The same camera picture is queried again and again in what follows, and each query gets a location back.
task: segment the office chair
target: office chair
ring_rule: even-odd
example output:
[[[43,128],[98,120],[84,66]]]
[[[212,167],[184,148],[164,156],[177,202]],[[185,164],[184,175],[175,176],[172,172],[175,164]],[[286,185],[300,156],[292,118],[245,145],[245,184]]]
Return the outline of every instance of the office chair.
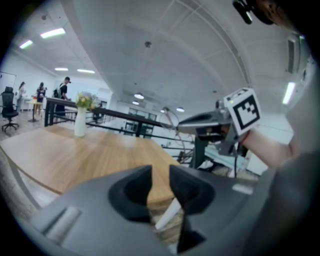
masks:
[[[12,87],[6,87],[4,92],[2,93],[2,116],[9,120],[9,123],[2,125],[2,131],[6,131],[8,127],[13,127],[17,129],[15,126],[19,127],[19,124],[13,123],[12,118],[19,115],[17,109],[14,110],[14,93]]]

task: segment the air vent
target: air vent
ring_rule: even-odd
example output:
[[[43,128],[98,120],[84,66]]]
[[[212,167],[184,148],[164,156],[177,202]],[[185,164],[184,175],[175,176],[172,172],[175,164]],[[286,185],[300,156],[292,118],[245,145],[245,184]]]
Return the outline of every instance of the air vent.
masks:
[[[294,61],[295,61],[295,43],[288,40],[288,50],[289,50],[289,61],[288,61],[288,72],[294,73]]]
[[[300,43],[296,35],[289,36],[288,40],[288,68],[290,74],[298,72],[300,65]]]

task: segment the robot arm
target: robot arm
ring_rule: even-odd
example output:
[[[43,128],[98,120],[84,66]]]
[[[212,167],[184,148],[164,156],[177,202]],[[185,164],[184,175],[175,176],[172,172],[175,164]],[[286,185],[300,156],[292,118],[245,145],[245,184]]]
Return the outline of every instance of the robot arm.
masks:
[[[179,132],[193,134],[203,141],[216,143],[220,155],[236,157],[235,144],[245,133],[257,125],[261,119],[261,109],[251,88],[239,89],[223,100],[218,100],[215,110],[192,116],[178,125]],[[222,126],[229,126],[226,135]]]

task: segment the ceiling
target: ceiling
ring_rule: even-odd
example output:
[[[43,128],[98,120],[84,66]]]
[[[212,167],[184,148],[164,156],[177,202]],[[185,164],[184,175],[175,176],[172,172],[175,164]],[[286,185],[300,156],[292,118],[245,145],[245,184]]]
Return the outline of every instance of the ceiling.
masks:
[[[290,34],[251,17],[245,24],[232,0],[52,0],[15,42],[33,40],[24,54],[50,71],[95,70],[119,101],[131,104],[142,93],[140,106],[150,110],[194,115],[246,86],[264,112],[283,112],[288,82],[297,79],[286,71]],[[57,27],[67,33],[39,36]]]
[[[58,28],[64,28],[66,34],[47,39],[40,37],[40,34]],[[33,44],[20,49],[19,46],[27,40],[32,40]],[[46,1],[29,17],[14,38],[11,50],[54,76],[99,77],[99,74],[77,72],[77,69],[95,70],[95,66],[78,40],[59,0]],[[56,71],[55,68],[69,70]]]

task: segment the backpack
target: backpack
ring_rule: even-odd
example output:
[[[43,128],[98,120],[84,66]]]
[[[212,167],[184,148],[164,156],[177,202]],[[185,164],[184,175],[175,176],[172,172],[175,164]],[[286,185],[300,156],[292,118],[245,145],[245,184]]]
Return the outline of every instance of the backpack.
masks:
[[[61,85],[63,85],[63,83],[61,83],[57,88],[54,89],[53,94],[52,94],[52,98],[58,98],[61,99]]]

